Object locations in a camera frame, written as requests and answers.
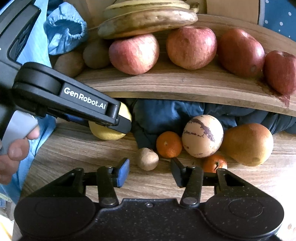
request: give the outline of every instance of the finger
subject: finger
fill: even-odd
[[[39,135],[40,135],[40,127],[39,126],[36,126],[34,128],[34,130],[32,130],[28,135],[27,135],[27,138],[29,140],[36,140],[39,138]]]
[[[13,161],[21,161],[28,156],[30,144],[27,138],[15,140],[8,148],[8,156]]]
[[[11,182],[12,176],[0,175],[0,183],[3,185],[8,185]]]
[[[20,162],[11,160],[8,155],[0,156],[0,175],[12,176],[18,170]]]

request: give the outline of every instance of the red stain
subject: red stain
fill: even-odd
[[[261,87],[261,89],[268,95],[275,96],[278,98],[284,105],[288,108],[290,105],[290,96],[285,96],[271,88],[265,81],[264,77],[261,77],[258,81],[257,84]]]

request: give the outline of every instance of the bunch of bananas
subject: bunch of bananas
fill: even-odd
[[[198,4],[182,0],[130,0],[107,7],[106,19],[98,27],[103,39],[129,37],[166,29],[180,28],[195,23]]]

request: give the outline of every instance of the kiwi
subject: kiwi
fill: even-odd
[[[83,56],[79,52],[71,51],[58,57],[54,69],[71,78],[79,75],[84,68]]]
[[[92,69],[101,69],[110,64],[109,42],[96,39],[89,43],[83,51],[85,64]]]

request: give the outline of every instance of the tangerine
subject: tangerine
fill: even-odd
[[[156,149],[164,158],[177,157],[183,149],[182,140],[175,132],[166,131],[157,138]]]

